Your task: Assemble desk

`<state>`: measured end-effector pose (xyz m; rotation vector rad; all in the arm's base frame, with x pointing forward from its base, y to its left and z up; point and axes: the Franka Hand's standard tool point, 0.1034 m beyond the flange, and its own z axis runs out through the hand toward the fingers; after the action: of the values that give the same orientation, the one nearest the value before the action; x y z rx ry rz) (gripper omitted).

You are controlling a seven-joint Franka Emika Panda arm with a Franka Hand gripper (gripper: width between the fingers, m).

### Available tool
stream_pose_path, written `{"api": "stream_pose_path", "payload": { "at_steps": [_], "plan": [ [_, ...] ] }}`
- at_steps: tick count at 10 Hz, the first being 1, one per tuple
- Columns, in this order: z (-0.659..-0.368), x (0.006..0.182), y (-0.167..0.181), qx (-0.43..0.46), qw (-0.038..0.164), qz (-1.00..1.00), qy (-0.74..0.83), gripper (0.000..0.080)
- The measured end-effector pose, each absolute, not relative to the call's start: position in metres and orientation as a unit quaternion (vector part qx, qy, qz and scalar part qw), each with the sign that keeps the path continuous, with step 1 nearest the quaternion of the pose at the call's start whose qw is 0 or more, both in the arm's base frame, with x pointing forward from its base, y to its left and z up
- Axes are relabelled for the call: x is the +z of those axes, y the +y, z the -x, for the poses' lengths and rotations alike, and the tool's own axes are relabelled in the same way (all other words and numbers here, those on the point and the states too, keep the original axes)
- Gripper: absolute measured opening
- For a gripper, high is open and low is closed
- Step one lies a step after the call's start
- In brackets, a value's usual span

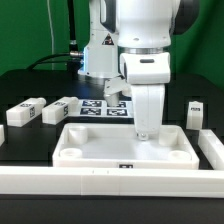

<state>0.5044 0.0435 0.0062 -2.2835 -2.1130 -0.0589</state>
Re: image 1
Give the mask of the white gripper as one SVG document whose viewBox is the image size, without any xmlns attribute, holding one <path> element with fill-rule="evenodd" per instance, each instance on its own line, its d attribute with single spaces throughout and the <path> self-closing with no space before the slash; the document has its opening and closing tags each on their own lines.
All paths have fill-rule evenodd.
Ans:
<svg viewBox="0 0 224 224">
<path fill-rule="evenodd" d="M 165 84 L 170 82 L 170 54 L 120 55 L 120 71 L 131 88 L 134 125 L 141 141 L 159 133 Z"/>
</svg>

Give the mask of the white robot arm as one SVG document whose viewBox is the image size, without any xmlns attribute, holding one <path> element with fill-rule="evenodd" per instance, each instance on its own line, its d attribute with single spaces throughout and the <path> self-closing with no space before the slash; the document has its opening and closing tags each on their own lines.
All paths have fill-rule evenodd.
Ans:
<svg viewBox="0 0 224 224">
<path fill-rule="evenodd" d="M 167 48 L 196 21 L 199 0 L 89 0 L 89 9 L 79 77 L 102 84 L 111 107 L 121 94 L 130 97 L 137 136 L 156 136 L 171 78 Z"/>
</svg>

